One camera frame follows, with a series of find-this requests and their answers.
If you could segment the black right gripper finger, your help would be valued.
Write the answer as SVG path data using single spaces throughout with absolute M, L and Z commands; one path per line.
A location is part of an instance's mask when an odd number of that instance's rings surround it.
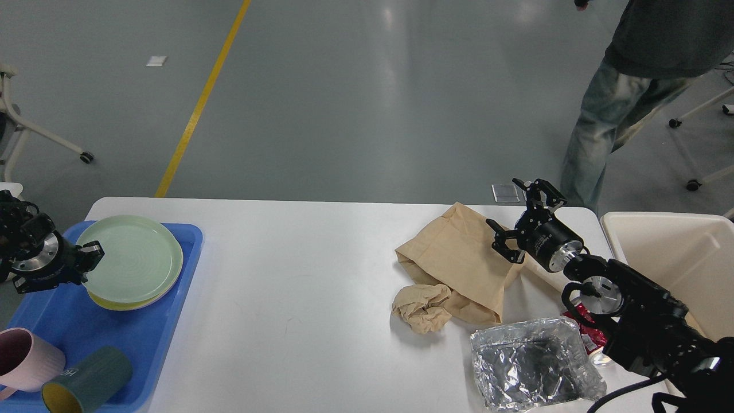
M 508 230 L 493 219 L 486 219 L 488 227 L 494 232 L 494 241 L 492 249 L 500 254 L 507 262 L 512 264 L 522 264 L 525 259 L 525 251 L 522 249 L 512 249 L 507 246 L 508 240 L 519 240 L 522 233 L 520 230 Z
M 516 225 L 547 223 L 554 219 L 556 210 L 568 204 L 567 198 L 549 181 L 540 178 L 533 181 L 512 178 L 512 183 L 525 193 L 525 212 Z

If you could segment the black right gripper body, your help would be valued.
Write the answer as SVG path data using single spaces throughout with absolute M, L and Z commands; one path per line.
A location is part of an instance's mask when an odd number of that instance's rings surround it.
M 585 249 L 583 239 L 558 219 L 521 219 L 516 230 L 519 248 L 551 274 L 561 272 Z

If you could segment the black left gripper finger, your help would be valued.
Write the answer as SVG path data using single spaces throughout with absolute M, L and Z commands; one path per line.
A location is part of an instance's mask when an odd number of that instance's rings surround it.
M 92 271 L 96 269 L 105 252 L 99 241 L 89 241 L 76 246 L 76 270 Z
M 73 277 L 55 277 L 52 279 L 28 279 L 21 275 L 13 277 L 13 286 L 19 294 L 29 294 L 53 290 L 61 284 L 82 285 L 87 282 L 86 275 Z

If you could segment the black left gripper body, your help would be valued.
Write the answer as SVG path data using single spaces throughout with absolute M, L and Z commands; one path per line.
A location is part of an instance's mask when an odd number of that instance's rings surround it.
M 76 245 L 54 231 L 48 235 L 35 256 L 16 259 L 10 267 L 15 275 L 28 279 L 52 279 L 85 275 L 76 270 Z

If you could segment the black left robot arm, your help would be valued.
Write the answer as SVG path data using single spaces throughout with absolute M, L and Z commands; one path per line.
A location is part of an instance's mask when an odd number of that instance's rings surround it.
M 99 241 L 71 243 L 37 205 L 2 190 L 2 281 L 11 280 L 18 294 L 84 284 L 104 255 Z

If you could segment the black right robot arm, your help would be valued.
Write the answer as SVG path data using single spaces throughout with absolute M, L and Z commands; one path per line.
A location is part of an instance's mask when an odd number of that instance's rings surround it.
M 551 274 L 564 274 L 566 310 L 583 326 L 603 332 L 606 356 L 645 377 L 602 397 L 589 411 L 670 381 L 681 394 L 656 392 L 653 411 L 671 405 L 679 412 L 731 412 L 732 337 L 704 337 L 687 324 L 689 309 L 671 292 L 624 262 L 590 254 L 583 239 L 555 216 L 567 199 L 550 182 L 512 182 L 525 193 L 526 209 L 511 230 L 486 220 L 494 232 L 492 249 L 511 263 L 521 264 L 529 255 Z

